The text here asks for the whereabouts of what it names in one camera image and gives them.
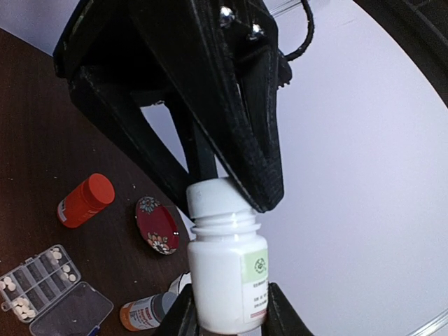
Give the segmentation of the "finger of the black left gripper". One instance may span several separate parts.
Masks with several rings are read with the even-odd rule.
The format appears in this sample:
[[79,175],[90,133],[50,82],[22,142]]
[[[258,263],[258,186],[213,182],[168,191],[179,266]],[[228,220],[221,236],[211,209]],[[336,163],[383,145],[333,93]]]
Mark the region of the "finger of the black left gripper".
[[131,1],[147,48],[240,192],[259,212],[284,196],[278,28],[263,1]]
[[[69,81],[71,101],[87,119],[138,165],[180,209],[190,215],[186,190],[217,175],[214,153],[179,94],[146,88],[105,66],[82,66]],[[162,102],[169,110],[187,165],[183,167],[145,119],[141,107]]]

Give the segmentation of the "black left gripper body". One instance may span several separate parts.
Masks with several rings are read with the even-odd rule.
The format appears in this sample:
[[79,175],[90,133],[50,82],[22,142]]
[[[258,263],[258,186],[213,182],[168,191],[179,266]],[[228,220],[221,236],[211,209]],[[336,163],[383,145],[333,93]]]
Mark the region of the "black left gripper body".
[[56,76],[68,81],[89,67],[132,92],[153,91],[156,102],[174,89],[134,26],[127,1],[79,1],[52,56]]

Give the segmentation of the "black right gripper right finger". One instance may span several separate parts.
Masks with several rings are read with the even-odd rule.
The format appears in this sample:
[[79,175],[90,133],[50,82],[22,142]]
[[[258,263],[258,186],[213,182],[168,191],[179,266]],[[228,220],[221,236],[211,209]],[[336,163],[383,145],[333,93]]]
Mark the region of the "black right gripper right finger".
[[277,283],[268,286],[268,305],[262,336],[314,336]]

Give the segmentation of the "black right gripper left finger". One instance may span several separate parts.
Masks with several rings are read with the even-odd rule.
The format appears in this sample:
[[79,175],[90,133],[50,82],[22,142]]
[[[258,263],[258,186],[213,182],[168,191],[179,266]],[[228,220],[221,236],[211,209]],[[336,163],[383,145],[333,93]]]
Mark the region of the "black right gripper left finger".
[[200,325],[193,295],[187,284],[153,333],[154,336],[199,336]]

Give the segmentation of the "grey cap pill bottle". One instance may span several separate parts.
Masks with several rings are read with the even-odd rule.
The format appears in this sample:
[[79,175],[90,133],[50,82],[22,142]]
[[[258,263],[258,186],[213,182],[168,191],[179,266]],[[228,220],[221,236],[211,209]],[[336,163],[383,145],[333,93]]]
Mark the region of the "grey cap pill bottle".
[[132,332],[157,328],[176,299],[175,293],[166,292],[124,304],[120,322]]

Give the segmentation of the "small white dropper bottle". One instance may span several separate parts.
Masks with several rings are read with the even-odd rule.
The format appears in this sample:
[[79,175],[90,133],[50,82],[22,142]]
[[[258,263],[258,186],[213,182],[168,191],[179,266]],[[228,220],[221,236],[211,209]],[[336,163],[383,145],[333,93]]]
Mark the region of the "small white dropper bottle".
[[267,240],[253,210],[195,220],[188,259],[197,318],[221,335],[263,324],[268,299]]

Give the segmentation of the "orange pill bottle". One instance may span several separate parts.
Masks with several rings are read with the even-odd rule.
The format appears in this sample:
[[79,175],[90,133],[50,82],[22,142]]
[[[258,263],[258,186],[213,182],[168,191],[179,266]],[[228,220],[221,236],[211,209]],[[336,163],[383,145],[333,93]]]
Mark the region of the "orange pill bottle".
[[105,175],[94,173],[71,191],[57,206],[57,217],[75,229],[89,221],[115,200],[115,189]]

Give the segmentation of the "white dropper bottle cap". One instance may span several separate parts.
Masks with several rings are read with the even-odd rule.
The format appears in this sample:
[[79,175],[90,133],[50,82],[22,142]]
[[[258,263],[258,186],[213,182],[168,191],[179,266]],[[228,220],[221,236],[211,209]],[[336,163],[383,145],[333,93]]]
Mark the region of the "white dropper bottle cap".
[[192,219],[253,209],[230,177],[194,183],[187,187],[186,197]]

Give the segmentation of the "clear plastic pill organizer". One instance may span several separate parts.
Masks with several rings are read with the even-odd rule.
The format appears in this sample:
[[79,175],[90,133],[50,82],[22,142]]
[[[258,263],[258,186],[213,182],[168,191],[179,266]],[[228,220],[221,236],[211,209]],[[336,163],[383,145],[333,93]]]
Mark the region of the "clear plastic pill organizer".
[[98,335],[113,303],[82,280],[56,244],[1,275],[1,310],[16,315],[31,335]]

